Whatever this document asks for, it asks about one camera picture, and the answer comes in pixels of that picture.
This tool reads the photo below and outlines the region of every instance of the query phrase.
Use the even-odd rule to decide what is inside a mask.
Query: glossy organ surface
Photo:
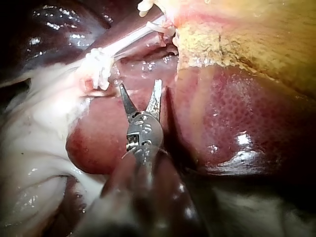
[[[52,231],[69,232],[99,196],[106,177],[98,174],[111,174],[125,153],[120,81],[144,109],[154,79],[163,80],[165,146],[179,164],[189,159],[190,168],[209,176],[269,176],[313,189],[315,3],[170,3],[166,16],[177,13],[178,50],[170,36],[146,28],[161,16],[158,8],[140,18],[133,1],[30,2],[23,11],[10,9],[25,27],[13,26],[15,36],[2,39],[11,42],[0,78],[1,104],[8,105],[0,134],[2,236],[60,236]],[[192,34],[192,27],[202,30]],[[287,32],[295,40],[287,41]],[[106,92],[92,89],[91,75],[99,71],[82,64],[99,47],[105,54],[119,51]],[[205,65],[191,67],[200,62]],[[9,87],[20,81],[24,86]],[[94,92],[105,96],[93,99]],[[269,183],[241,192],[227,180],[193,180],[202,209],[219,211],[228,226],[219,229],[228,236],[314,234],[315,221],[305,216],[310,203],[300,206],[296,198],[306,195],[305,186],[279,192]],[[212,215],[208,223],[215,225]]]

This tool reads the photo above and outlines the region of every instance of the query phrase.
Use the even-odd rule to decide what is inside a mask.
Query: white tissue strand
[[[64,197],[67,176],[82,184],[87,205],[105,183],[78,170],[65,149],[70,124],[90,103],[81,98],[76,65],[33,71],[26,98],[8,106],[0,131],[0,236],[40,233]]]

